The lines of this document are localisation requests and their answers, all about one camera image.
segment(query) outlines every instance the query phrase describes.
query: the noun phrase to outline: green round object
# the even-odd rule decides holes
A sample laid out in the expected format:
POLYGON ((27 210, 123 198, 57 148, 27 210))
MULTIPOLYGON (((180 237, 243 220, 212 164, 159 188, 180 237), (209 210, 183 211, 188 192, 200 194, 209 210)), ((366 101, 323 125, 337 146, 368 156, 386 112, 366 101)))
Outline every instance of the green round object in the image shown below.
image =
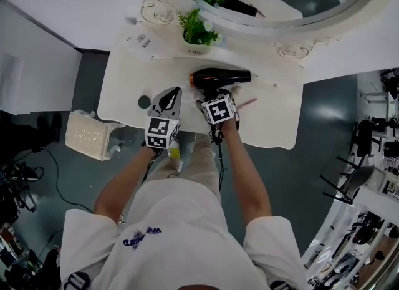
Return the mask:
POLYGON ((151 105, 151 99, 148 96, 140 96, 138 99, 138 106, 142 109, 149 108, 151 105))

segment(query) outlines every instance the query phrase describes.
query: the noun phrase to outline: white stool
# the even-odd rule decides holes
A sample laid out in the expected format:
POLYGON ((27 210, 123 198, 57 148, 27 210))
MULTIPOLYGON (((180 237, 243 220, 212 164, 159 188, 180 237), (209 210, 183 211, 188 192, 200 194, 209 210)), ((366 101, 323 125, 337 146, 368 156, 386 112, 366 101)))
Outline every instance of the white stool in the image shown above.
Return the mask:
POLYGON ((115 151, 120 152, 120 147, 114 145, 107 151, 111 132, 116 128, 122 128, 122 123, 103 123, 93 119, 91 114, 83 110, 75 110, 69 114, 65 144, 98 160, 108 160, 115 151))

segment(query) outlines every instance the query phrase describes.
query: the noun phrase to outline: pants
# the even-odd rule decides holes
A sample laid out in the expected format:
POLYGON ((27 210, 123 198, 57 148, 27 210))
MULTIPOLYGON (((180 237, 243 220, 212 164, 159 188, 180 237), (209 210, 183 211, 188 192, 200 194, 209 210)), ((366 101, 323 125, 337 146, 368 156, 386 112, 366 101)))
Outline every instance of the pants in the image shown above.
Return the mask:
POLYGON ((215 152, 208 135, 197 134, 193 153, 185 170, 179 173, 181 160, 166 158, 149 174, 149 181, 169 178, 183 178, 195 181, 211 190, 221 203, 219 191, 219 172, 214 162, 215 152))

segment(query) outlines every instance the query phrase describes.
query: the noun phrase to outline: forearm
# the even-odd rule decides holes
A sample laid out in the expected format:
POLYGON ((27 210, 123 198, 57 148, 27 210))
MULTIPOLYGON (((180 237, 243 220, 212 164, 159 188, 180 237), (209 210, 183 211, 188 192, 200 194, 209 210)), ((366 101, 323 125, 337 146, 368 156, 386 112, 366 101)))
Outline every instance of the forearm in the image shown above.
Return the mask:
POLYGON ((237 130, 224 135, 233 170, 233 185, 244 213, 245 223, 260 216, 271 216, 266 187, 263 184, 237 130))
POLYGON ((94 213, 107 216, 118 223, 119 216, 153 156, 154 151, 151 148, 142 147, 122 172, 101 191, 94 204, 94 213))

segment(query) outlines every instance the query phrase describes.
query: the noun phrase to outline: white flower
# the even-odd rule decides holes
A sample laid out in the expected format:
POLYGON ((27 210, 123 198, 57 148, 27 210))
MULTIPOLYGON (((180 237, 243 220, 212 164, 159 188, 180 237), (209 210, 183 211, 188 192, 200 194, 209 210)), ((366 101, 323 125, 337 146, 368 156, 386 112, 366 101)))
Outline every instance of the white flower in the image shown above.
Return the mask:
POLYGON ((224 36, 222 34, 218 34, 218 37, 216 38, 216 40, 214 41, 214 44, 216 46, 220 45, 224 40, 224 36))
POLYGON ((205 22, 204 22, 204 27, 205 27, 205 30, 206 30, 207 32, 212 31, 212 27, 213 27, 212 22, 205 21, 205 22))

